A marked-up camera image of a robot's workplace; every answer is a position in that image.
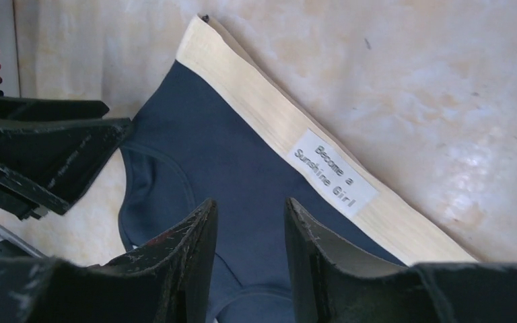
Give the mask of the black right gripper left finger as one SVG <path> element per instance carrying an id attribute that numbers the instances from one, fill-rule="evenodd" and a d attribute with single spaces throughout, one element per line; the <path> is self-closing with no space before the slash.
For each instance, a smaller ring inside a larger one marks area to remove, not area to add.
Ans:
<path id="1" fill-rule="evenodd" d="M 100 266 L 0 258 L 0 322 L 204 322 L 217 203 Z"/>

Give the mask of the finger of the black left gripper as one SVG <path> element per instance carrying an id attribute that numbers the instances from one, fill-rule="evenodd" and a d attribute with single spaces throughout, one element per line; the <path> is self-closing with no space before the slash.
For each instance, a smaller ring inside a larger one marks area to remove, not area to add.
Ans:
<path id="1" fill-rule="evenodd" d="M 0 162 L 68 201 L 70 209 L 131 129 L 128 118 L 0 119 Z"/>
<path id="2" fill-rule="evenodd" d="M 17 121 L 62 121 L 102 118 L 109 107 L 97 100 L 45 100 L 0 96 L 0 118 Z"/>

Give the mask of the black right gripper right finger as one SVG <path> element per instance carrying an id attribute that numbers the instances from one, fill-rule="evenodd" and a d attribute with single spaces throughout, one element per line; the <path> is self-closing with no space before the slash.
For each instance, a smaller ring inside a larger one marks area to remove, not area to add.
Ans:
<path id="1" fill-rule="evenodd" d="M 285 202 L 297 322 L 517 322 L 517 263 L 399 266 Z"/>

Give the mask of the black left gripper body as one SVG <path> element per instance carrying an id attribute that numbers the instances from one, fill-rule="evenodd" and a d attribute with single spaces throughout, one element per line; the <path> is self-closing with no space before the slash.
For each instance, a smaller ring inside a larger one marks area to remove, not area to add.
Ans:
<path id="1" fill-rule="evenodd" d="M 64 214 L 69 202 L 0 162 L 0 209 L 18 219 L 40 219 L 48 211 Z"/>

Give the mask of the navy underwear cream waistband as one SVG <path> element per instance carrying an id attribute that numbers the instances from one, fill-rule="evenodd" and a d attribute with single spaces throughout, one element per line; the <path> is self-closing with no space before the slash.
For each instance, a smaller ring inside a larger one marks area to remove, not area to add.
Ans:
<path id="1" fill-rule="evenodd" d="M 472 256 L 373 177 L 213 18 L 195 16 L 121 150 L 126 247 L 213 199 L 208 322 L 297 322 L 285 242 L 295 199 L 354 246 L 399 266 Z"/>

